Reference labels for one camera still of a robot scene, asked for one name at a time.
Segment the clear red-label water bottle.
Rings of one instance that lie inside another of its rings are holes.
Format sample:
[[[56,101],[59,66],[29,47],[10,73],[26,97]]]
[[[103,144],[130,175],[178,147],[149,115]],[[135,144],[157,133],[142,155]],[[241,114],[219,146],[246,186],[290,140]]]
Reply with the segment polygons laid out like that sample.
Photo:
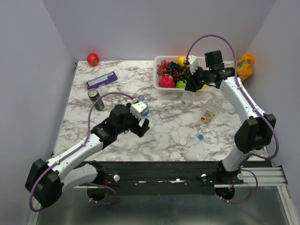
[[[181,110],[189,111],[192,108],[194,97],[194,92],[184,91],[181,98]]]

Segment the blue small water bottle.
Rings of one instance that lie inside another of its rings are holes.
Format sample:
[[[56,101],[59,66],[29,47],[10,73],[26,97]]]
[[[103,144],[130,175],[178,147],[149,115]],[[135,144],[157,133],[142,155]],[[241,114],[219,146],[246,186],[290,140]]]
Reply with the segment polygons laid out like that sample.
[[[143,117],[148,116],[150,110],[149,110],[149,105],[148,105],[148,102],[147,102],[145,96],[144,96],[144,95],[139,95],[139,96],[138,96],[138,100],[139,100],[139,102],[143,102],[144,105],[146,106],[145,110],[144,110],[143,113],[142,113],[142,116],[143,116]]]

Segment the orange snack bag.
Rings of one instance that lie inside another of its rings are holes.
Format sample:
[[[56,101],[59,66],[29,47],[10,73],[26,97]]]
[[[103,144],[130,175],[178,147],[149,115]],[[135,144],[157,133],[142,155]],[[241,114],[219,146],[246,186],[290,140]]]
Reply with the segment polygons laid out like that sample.
[[[242,82],[248,79],[254,72],[255,58],[250,52],[246,52],[237,61],[237,74]]]

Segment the yellow lemon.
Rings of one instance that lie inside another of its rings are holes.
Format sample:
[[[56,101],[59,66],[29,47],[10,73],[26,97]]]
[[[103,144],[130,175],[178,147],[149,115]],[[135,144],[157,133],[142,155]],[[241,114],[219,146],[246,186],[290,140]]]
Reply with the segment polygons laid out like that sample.
[[[179,66],[180,67],[183,67],[183,66],[185,66],[185,57],[184,56],[179,56],[178,58],[177,58],[177,63],[179,64]]]

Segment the red apple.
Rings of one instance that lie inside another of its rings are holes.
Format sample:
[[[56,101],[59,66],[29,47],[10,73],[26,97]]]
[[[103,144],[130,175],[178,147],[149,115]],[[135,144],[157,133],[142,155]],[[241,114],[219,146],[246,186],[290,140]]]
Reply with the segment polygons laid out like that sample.
[[[90,53],[87,56],[87,63],[90,66],[95,67],[99,64],[99,57],[95,53]]]

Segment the white plastic fruit basket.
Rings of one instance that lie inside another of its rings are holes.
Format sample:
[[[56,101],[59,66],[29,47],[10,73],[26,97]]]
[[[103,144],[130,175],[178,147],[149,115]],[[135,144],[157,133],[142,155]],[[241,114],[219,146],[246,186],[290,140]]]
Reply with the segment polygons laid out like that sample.
[[[153,72],[153,80],[154,80],[154,87],[159,91],[159,93],[161,94],[172,94],[172,95],[180,95],[184,92],[184,89],[179,89],[179,88],[161,88],[159,86],[159,79],[160,79],[160,76],[157,75],[157,65],[160,64],[161,61],[163,60],[166,60],[167,62],[175,62],[177,63],[177,58],[179,56],[157,56],[155,59],[154,59],[154,72]]]

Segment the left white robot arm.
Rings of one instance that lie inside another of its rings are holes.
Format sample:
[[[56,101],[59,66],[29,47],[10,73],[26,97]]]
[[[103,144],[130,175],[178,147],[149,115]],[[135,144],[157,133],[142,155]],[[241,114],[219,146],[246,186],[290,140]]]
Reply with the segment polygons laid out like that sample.
[[[78,144],[47,161],[34,161],[25,182],[30,193],[30,209],[37,211],[32,204],[34,199],[42,209],[48,208],[70,188],[88,183],[101,184],[104,179],[101,167],[92,163],[80,167],[79,164],[115,142],[122,133],[131,131],[143,137],[150,128],[149,120],[145,119],[142,125],[139,123],[147,110],[148,106],[136,99],[126,105],[116,105],[108,118],[88,128],[87,136]]]

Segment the aluminium rail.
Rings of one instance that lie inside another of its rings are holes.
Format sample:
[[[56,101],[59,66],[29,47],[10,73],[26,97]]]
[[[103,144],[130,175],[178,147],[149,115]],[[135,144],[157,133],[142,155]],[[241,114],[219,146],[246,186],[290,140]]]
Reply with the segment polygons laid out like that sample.
[[[217,182],[210,180],[209,184],[214,185],[215,188],[229,188],[232,184],[237,187],[255,187],[256,181],[253,174],[258,181],[258,187],[276,187],[287,186],[284,170],[282,167],[253,167],[242,168],[241,175],[235,176],[233,179],[224,182]]]

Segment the black drink can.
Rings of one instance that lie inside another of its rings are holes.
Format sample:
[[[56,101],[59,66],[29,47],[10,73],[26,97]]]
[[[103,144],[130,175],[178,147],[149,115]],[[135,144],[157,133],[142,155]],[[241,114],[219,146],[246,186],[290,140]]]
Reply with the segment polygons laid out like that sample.
[[[104,110],[105,105],[102,100],[98,100],[100,99],[100,94],[97,89],[88,90],[88,97],[91,100],[92,104],[94,104],[94,108],[97,111]]]

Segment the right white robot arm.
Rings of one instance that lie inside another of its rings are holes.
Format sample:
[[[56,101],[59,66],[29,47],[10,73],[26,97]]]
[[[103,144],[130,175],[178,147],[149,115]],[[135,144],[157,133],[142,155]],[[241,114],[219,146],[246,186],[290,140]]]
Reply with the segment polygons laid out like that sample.
[[[246,92],[233,67],[225,67],[220,51],[205,54],[208,70],[200,68],[198,58],[187,56],[184,61],[190,69],[187,75],[187,91],[196,92],[204,85],[214,86],[228,98],[238,114],[241,126],[234,136],[235,147],[222,160],[222,168],[216,171],[218,182],[225,184],[233,178],[234,171],[249,156],[269,145],[273,136],[276,118],[266,114]]]

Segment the purple rectangular box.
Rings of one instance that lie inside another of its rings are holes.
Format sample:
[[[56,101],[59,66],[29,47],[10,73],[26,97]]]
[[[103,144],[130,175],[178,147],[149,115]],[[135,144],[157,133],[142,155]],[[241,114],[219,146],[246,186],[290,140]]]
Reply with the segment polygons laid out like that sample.
[[[99,77],[96,77],[92,80],[89,80],[85,84],[86,84],[87,89],[90,90],[90,89],[97,89],[103,85],[110,84],[117,80],[118,80],[118,77],[117,77],[116,73],[114,71],[112,71],[110,73],[107,73],[107,74],[101,75]]]

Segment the blue bottle cap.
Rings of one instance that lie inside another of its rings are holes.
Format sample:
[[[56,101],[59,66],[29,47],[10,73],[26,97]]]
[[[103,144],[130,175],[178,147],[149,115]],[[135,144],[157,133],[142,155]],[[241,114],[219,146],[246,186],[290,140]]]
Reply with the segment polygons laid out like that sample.
[[[202,141],[204,139],[204,136],[202,134],[199,134],[197,137],[200,141]]]

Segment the dark red grape bunch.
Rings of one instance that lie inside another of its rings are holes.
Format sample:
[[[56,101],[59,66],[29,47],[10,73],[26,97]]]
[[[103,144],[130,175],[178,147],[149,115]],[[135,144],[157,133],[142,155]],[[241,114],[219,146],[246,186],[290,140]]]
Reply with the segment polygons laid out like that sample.
[[[185,79],[189,72],[189,67],[179,67],[172,71],[172,77],[174,78],[175,82],[178,82]]]

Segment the red dragon fruit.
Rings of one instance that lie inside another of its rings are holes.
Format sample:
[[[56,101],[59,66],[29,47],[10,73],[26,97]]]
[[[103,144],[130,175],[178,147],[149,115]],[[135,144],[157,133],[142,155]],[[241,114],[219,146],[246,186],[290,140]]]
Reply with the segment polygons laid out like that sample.
[[[175,88],[174,78],[170,74],[161,75],[158,84],[161,88]]]

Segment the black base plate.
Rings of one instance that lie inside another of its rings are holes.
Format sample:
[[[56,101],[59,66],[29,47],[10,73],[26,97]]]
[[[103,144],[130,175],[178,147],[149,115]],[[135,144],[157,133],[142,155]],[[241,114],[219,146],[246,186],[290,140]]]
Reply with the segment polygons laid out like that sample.
[[[99,173],[96,184],[107,184],[122,195],[214,195],[215,186],[243,184],[239,170],[224,172],[209,161],[121,162],[90,161]]]

